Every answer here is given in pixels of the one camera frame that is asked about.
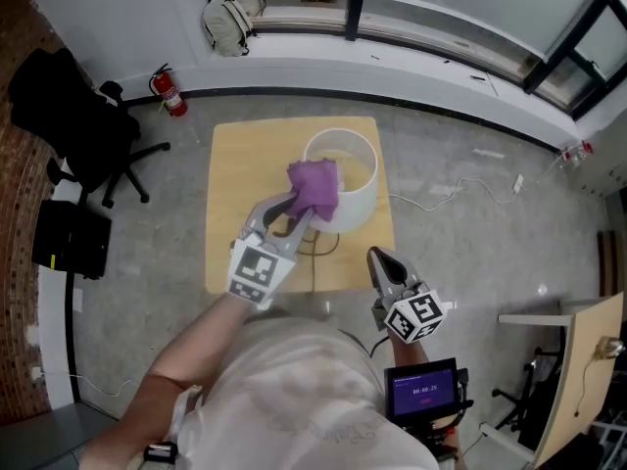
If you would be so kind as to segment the long wooden white-legged table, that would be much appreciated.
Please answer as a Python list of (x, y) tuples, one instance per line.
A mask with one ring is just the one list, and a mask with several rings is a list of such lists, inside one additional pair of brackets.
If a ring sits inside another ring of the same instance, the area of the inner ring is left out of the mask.
[(560, 314), (506, 314), (503, 324), (551, 326), (565, 330), (562, 368), (553, 408), (535, 450), (515, 442), (495, 427), (482, 423), (480, 433), (521, 457), (534, 468), (555, 456), (577, 435), (584, 433), (602, 411), (615, 359), (594, 360), (603, 336), (620, 336), (624, 294), (561, 305)]

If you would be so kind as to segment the purple cloth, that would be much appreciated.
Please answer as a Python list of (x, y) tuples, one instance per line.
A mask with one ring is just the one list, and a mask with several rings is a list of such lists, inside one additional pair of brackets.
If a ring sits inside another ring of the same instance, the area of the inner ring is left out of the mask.
[(288, 178), (296, 200), (288, 208), (289, 217), (299, 217), (308, 209), (324, 221), (330, 221), (338, 206), (338, 168), (328, 159), (292, 163)]

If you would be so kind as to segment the red fire extinguisher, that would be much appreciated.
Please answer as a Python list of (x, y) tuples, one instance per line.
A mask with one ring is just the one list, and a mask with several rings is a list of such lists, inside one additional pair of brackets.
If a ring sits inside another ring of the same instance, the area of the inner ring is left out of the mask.
[(152, 73), (148, 80), (148, 86), (151, 93), (161, 99), (161, 103), (168, 111), (169, 115), (179, 118), (187, 113), (188, 107), (179, 90), (173, 83), (169, 74), (170, 72), (171, 68), (169, 64), (163, 64)]

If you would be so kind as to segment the small white bottle rack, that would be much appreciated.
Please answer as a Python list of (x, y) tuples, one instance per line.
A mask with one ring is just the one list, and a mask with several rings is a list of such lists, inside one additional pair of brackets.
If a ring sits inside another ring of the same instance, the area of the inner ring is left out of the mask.
[(561, 154), (563, 165), (578, 167), (589, 155), (594, 153), (592, 145), (582, 140), (576, 145), (566, 148)]

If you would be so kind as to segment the chest-mounted monitor screen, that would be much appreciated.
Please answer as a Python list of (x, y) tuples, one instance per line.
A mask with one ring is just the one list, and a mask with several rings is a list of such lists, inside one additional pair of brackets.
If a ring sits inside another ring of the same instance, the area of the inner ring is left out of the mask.
[(454, 358), (384, 370), (385, 416), (403, 429), (425, 429), (454, 416), (444, 430), (457, 426), (474, 405), (467, 397), (468, 371)]

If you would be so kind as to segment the square wooden table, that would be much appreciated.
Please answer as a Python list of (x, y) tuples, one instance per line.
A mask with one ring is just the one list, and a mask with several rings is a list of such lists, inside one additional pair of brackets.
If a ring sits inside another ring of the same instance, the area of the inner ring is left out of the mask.
[[(353, 130), (382, 152), (372, 117), (296, 117), (224, 123), (213, 134), (206, 220), (205, 287), (226, 286), (229, 245), (253, 206), (290, 188), (286, 169), (300, 160), (309, 141), (329, 128)], [(395, 239), (385, 167), (378, 170), (376, 206), (360, 228), (340, 235), (323, 233), (310, 257), (304, 246), (284, 292), (361, 290), (371, 286), (366, 252), (394, 249)]]

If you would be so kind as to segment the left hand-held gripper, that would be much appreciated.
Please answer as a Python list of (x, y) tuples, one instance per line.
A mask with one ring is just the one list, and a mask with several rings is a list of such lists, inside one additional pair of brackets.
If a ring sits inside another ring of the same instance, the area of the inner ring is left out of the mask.
[(314, 216), (312, 208), (288, 217), (283, 230), (265, 236), (270, 226), (287, 213), (294, 193), (273, 195), (257, 203), (244, 228), (231, 243), (225, 292), (267, 310), (274, 295), (296, 265), (297, 251)]

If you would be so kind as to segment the person's left forearm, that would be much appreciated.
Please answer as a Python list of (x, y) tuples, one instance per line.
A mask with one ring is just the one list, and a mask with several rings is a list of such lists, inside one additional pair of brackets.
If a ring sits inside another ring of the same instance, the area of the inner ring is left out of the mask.
[(216, 379), (251, 306), (229, 294), (217, 298), (156, 357), (137, 392), (139, 396), (176, 396)]

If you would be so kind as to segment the white table lamp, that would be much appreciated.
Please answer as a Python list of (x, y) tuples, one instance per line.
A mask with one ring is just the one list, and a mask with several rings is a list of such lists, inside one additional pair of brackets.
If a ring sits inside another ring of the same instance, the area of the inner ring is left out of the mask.
[(314, 162), (333, 161), (337, 174), (338, 205), (332, 218), (326, 221), (315, 215), (310, 227), (342, 234), (363, 226), (377, 198), (379, 161), (372, 144), (353, 130), (329, 128), (310, 140), (304, 156)]

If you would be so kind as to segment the black equipment case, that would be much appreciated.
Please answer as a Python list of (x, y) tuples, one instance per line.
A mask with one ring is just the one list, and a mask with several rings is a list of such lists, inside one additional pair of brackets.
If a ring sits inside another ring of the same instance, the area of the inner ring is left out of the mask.
[(105, 273), (112, 221), (68, 201), (41, 202), (31, 261), (97, 280)]

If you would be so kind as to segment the black framed window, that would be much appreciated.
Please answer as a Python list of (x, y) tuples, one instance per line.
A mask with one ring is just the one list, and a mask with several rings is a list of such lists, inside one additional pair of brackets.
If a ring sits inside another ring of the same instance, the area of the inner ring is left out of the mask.
[(627, 0), (238, 0), (259, 30), (370, 40), (492, 74), (581, 118), (627, 88)]

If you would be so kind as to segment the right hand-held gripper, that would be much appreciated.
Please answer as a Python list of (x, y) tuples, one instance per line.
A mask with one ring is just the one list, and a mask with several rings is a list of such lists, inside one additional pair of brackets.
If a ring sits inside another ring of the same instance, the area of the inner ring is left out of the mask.
[(433, 334), (447, 317), (447, 305), (435, 290), (409, 294), (422, 280), (413, 263), (403, 254), (386, 248), (371, 247), (366, 254), (371, 283), (379, 299), (371, 311), (378, 330), (390, 331), (405, 344)]

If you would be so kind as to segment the black office chair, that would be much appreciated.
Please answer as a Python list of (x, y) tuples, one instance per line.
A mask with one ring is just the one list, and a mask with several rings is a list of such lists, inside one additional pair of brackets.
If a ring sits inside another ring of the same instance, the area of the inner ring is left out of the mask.
[(54, 53), (33, 50), (17, 68), (8, 86), (11, 122), (46, 142), (69, 169), (51, 159), (46, 171), (58, 185), (66, 180), (81, 187), (86, 196), (107, 186), (102, 206), (110, 209), (124, 175), (146, 204), (150, 196), (131, 166), (159, 151), (164, 142), (134, 152), (141, 136), (140, 124), (129, 114), (122, 88), (114, 81), (93, 90), (67, 48)]
[[(536, 348), (534, 360), (523, 366), (525, 381), (519, 398), (501, 389), (492, 391), (493, 398), (502, 397), (513, 405), (513, 409), (496, 425), (496, 430), (509, 427), (513, 433), (518, 433), (517, 441), (521, 445), (531, 450), (538, 447), (553, 408), (563, 355), (564, 348), (558, 352), (545, 352)], [(555, 359), (548, 376), (535, 380), (538, 360), (548, 357)]]

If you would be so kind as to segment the person's right forearm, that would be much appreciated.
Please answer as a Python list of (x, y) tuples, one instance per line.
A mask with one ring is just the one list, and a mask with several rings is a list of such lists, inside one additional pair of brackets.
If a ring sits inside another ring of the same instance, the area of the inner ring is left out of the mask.
[(397, 336), (390, 338), (396, 367), (413, 366), (429, 361), (420, 342), (406, 344)]

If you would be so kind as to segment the small shiny appliance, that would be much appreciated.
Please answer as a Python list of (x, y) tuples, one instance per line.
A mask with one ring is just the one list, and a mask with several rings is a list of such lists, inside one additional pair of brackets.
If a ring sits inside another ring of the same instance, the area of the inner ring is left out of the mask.
[(594, 360), (616, 359), (625, 351), (625, 345), (620, 338), (603, 336), (595, 348)]

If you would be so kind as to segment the grey locker cabinet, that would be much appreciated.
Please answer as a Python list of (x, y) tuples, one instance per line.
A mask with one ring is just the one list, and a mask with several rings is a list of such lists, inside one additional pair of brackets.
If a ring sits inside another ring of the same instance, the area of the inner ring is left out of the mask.
[(574, 174), (574, 187), (599, 198), (627, 187), (627, 110), (587, 143), (592, 148)]

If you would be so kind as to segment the person's white t-shirt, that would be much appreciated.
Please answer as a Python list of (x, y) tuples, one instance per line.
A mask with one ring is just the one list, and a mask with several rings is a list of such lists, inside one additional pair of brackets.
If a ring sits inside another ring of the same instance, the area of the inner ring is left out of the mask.
[(177, 438), (177, 470), (440, 470), (385, 417), (353, 339), (297, 317), (247, 323)]

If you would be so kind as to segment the brown wooden steps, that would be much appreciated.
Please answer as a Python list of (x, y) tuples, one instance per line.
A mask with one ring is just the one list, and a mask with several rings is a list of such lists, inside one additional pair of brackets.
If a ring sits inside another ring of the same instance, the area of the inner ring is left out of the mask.
[(597, 233), (599, 257), (599, 295), (615, 296), (625, 289), (623, 238), (615, 230)]

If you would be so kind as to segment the beige backpack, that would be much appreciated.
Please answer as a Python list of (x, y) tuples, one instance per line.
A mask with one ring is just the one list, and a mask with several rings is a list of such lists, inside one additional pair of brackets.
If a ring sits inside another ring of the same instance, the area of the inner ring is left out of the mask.
[(202, 30), (212, 50), (223, 57), (245, 57), (254, 26), (236, 0), (212, 0), (202, 13)]

